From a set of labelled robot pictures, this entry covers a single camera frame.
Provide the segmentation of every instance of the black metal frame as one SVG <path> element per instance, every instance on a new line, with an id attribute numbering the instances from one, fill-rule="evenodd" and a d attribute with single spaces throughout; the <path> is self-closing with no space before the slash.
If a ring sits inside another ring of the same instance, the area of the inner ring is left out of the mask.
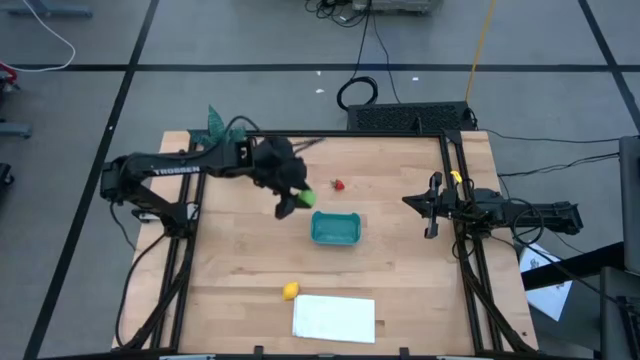
<path id="1" fill-rule="evenodd" d="M 248 135 L 272 135 L 272 136 L 287 136 L 287 137 L 422 137 L 422 138 L 432 138 L 438 139 L 440 144 L 440 151 L 442 156 L 442 165 L 445 176 L 445 183 L 448 188 L 453 186 L 453 177 L 451 175 L 451 170 L 453 169 L 451 163 L 451 156 L 449 154 L 449 142 L 453 143 L 454 149 L 456 152 L 456 160 L 458 162 L 458 171 L 460 172 L 463 178 L 469 178 L 469 173 L 466 164 L 466 158 L 464 154 L 464 148 L 462 143 L 462 137 L 459 131 L 436 131 L 436 132 L 425 132 L 425 133 L 415 133 L 415 132 L 394 132 L 394 131 L 384 131 L 384 132 L 367 132 L 367 131 L 273 131 L 267 130 L 262 131 L 260 133 L 248 132 Z M 190 141 L 189 149 L 195 149 L 196 145 Z M 204 186 L 206 180 L 206 174 L 198 175 L 198 183 L 195 192 L 195 204 L 196 206 L 200 206 L 202 203 L 202 199 L 204 196 Z M 186 175 L 183 177 L 179 201 L 185 203 L 189 197 L 189 185 L 190 185 L 191 175 Z M 473 196 L 473 191 L 468 182 L 463 182 L 463 191 L 465 198 L 469 198 Z M 169 246 L 169 251 L 167 254 L 167 260 L 165 264 L 164 276 L 162 279 L 162 288 L 161 294 L 165 294 L 167 292 L 168 284 L 171 283 L 174 276 L 174 268 L 177 262 L 178 256 L 178 248 L 180 241 L 186 241 L 186 246 L 190 249 L 195 248 L 195 242 L 197 239 L 197 225 L 198 219 L 195 221 L 195 230 L 193 231 L 193 235 L 189 236 L 186 239 L 178 239 L 172 238 L 171 244 Z M 455 235 L 457 240 L 458 252 L 465 253 L 465 242 L 462 240 L 465 238 L 465 234 L 462 233 L 463 227 L 455 226 Z M 473 239 L 475 246 L 475 259 L 477 262 L 477 273 L 479 284 L 474 285 L 474 287 L 478 288 L 479 286 L 486 292 L 487 296 L 479 297 L 481 301 L 493 302 L 493 296 L 491 293 L 491 285 L 489 279 L 489 273 L 487 269 L 486 259 L 484 255 L 484 249 L 482 241 L 479 238 Z M 185 256 L 193 256 L 193 251 L 188 252 L 185 251 Z M 185 259 L 185 261 L 189 262 L 189 271 L 187 276 L 190 275 L 190 266 L 191 259 Z M 465 271 L 473 272 L 468 262 L 464 263 L 460 261 L 460 270 L 461 273 L 464 274 Z M 480 328 L 480 319 L 478 316 L 477 304 L 476 304 L 476 296 L 474 293 L 472 286 L 470 286 L 466 281 L 463 281 L 464 286 L 464 294 L 467 306 L 467 313 L 469 318 L 469 326 L 470 332 L 473 339 L 473 349 L 476 356 L 483 356 L 486 358 L 495 358 L 495 359 L 570 359 L 563 357 L 552 357 L 542 354 L 530 354 L 530 353 L 522 353 L 522 352 L 505 352 L 503 350 L 502 337 L 501 333 L 498 329 L 498 326 L 493 318 L 487 316 L 487 324 L 490 332 L 492 347 L 491 350 L 487 350 L 484 347 L 482 340 L 482 330 Z M 88 354 L 88 355 L 76 355 L 76 356 L 66 356 L 66 357 L 57 357 L 55 359 L 69 359 L 69 360 L 97 360 L 97 359 L 158 359 L 160 356 L 168 356 L 168 355 L 178 355 L 179 341 L 180 335 L 182 331 L 183 319 L 184 319 L 184 311 L 186 307 L 186 297 L 188 292 L 189 282 L 188 279 L 180 288 L 177 301 L 176 301 L 176 309 L 175 309 L 175 317 L 172 325 L 169 347 L 161 347 L 162 344 L 162 336 L 164 329 L 164 319 L 158 323 L 155 327 L 150 341 L 149 349 L 142 350 L 124 350 L 124 351 L 115 351 L 110 353 L 103 354 Z M 257 345 L 253 354 L 215 354 L 216 359 L 251 359 L 251 358 L 271 358 L 271 359 L 320 359 L 324 355 L 316 354 L 316 355 L 266 355 L 263 354 L 264 349 L 262 346 Z M 400 348 L 398 356 L 343 356 L 343 355 L 332 355 L 334 358 L 340 359 L 363 359 L 363 358 L 375 358 L 375 359 L 398 359 L 400 357 L 403 360 L 416 360 L 416 359 L 435 359 L 435 356 L 431 355 L 410 355 L 409 349 Z"/>

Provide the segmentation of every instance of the white paper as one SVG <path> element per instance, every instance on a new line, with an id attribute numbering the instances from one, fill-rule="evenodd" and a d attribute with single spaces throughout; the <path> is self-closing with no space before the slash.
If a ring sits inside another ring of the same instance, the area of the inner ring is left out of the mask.
<path id="1" fill-rule="evenodd" d="M 375 301 L 334 296 L 298 295 L 293 306 L 293 336 L 376 342 Z"/>
<path id="2" fill-rule="evenodd" d="M 537 244 L 532 244 L 531 247 L 540 251 L 554 262 L 559 260 L 553 255 L 548 255 L 547 251 Z M 527 248 L 525 248 L 520 256 L 521 273 L 548 264 L 549 261 L 547 261 L 547 259 Z M 562 314 L 562 309 L 567 301 L 570 289 L 571 281 L 566 281 L 564 283 L 547 286 L 545 288 L 529 290 L 527 291 L 527 301 L 531 306 L 542 311 L 553 320 L 558 321 L 560 320 L 560 315 Z"/>

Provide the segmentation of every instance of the yellow lemon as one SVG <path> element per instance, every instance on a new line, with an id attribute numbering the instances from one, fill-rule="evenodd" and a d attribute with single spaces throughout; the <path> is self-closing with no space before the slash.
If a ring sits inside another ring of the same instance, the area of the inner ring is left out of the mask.
<path id="1" fill-rule="evenodd" d="M 298 291 L 300 291 L 300 285 L 297 282 L 288 283 L 282 289 L 282 298 L 284 300 L 293 300 L 298 296 Z"/>

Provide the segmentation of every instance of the green object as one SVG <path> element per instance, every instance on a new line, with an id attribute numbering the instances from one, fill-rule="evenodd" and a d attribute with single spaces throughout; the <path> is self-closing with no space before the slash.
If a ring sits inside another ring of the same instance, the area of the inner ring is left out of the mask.
<path id="1" fill-rule="evenodd" d="M 311 240 L 321 245 L 351 246 L 360 241 L 360 216 L 352 214 L 325 214 L 316 211 L 311 216 Z"/>
<path id="2" fill-rule="evenodd" d="M 245 138 L 246 131 L 243 127 L 231 128 L 229 133 L 227 134 L 226 139 L 223 139 L 224 131 L 226 126 L 222 121 L 222 117 L 220 114 L 213 108 L 213 106 L 209 105 L 209 116 L 207 117 L 207 133 L 202 132 L 192 132 L 191 137 L 196 144 L 203 145 L 205 147 L 210 147 L 218 144 L 220 141 L 224 140 L 226 142 L 238 142 Z"/>
<path id="3" fill-rule="evenodd" d="M 298 202 L 311 209 L 316 204 L 316 194 L 312 190 L 303 190 L 298 194 Z"/>

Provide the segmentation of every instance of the yellow sticker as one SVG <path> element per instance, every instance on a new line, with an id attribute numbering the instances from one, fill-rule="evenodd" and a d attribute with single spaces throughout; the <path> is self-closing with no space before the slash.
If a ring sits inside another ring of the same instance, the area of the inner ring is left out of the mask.
<path id="1" fill-rule="evenodd" d="M 462 176 L 460 176 L 460 173 L 459 173 L 459 172 L 457 172 L 457 171 L 453 170 L 453 171 L 451 172 L 451 175 L 453 175 L 453 177 L 454 177 L 454 178 L 456 178 L 456 181 L 457 181 L 458 183 L 461 183 L 461 182 L 462 182 Z"/>

